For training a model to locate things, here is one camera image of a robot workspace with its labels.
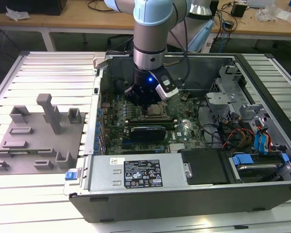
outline table leg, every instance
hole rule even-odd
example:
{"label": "table leg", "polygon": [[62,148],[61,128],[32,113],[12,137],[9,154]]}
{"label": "table leg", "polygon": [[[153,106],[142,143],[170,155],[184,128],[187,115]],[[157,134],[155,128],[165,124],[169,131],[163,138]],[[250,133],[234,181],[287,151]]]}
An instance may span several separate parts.
{"label": "table leg", "polygon": [[261,40],[255,40],[254,44],[252,45],[252,48],[257,49],[259,46]]}
{"label": "table leg", "polygon": [[82,37],[83,37],[83,43],[86,44],[88,42],[87,34],[86,33],[82,33]]}
{"label": "table leg", "polygon": [[212,43],[213,43],[213,40],[214,38],[216,37],[216,34],[215,33],[210,33],[210,35],[208,36],[202,50],[201,50],[201,53],[209,53],[210,52],[210,49],[212,47]]}
{"label": "table leg", "polygon": [[55,47],[55,44],[54,44],[52,37],[50,36],[50,32],[43,31],[43,32],[41,32],[41,34],[42,34],[42,37],[44,40],[45,47],[47,48],[47,51],[48,52],[56,51],[56,47]]}

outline motherboard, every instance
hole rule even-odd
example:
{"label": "motherboard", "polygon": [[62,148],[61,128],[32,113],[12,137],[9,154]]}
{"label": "motherboard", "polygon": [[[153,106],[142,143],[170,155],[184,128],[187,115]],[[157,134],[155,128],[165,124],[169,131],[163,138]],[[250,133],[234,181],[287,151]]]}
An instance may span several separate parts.
{"label": "motherboard", "polygon": [[101,97],[107,155],[177,153],[180,149],[206,147],[198,126],[196,106],[200,100],[180,92],[168,102],[144,109],[124,96]]}

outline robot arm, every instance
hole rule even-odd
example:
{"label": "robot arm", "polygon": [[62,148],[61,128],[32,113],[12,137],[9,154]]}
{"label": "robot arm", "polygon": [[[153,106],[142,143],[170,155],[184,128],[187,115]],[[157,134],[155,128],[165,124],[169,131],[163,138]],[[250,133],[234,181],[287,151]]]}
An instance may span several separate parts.
{"label": "robot arm", "polygon": [[166,101],[178,93],[175,81],[163,67],[168,33],[190,11],[191,0],[105,0],[108,7],[133,14],[134,77],[126,90],[136,105]]}

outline white paper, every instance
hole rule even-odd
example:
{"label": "white paper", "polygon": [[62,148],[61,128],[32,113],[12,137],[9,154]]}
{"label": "white paper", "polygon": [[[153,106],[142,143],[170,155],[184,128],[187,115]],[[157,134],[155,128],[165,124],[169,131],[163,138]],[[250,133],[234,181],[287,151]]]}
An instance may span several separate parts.
{"label": "white paper", "polygon": [[28,12],[18,12],[18,11],[12,11],[11,9],[6,8],[6,13],[5,15],[8,16],[9,18],[11,18],[12,20],[15,20],[15,21],[19,21],[19,20],[22,20],[22,19],[29,19],[30,16],[28,14]]}
{"label": "white paper", "polygon": [[288,19],[288,17],[290,17],[291,16],[291,12],[288,12],[288,11],[280,11],[277,15],[276,15],[276,17],[277,18],[280,18],[280,19],[283,19],[283,20],[287,20]]}

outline sticker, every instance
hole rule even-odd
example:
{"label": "sticker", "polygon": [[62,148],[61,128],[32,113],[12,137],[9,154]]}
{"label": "sticker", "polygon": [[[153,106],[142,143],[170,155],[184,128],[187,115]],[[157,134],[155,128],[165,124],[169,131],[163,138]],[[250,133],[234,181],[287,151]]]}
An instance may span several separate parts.
{"label": "sticker", "polygon": [[124,161],[125,158],[110,158],[110,165],[122,165]]}
{"label": "sticker", "polygon": [[125,188],[151,188],[163,186],[159,160],[123,160],[122,162],[124,163]]}

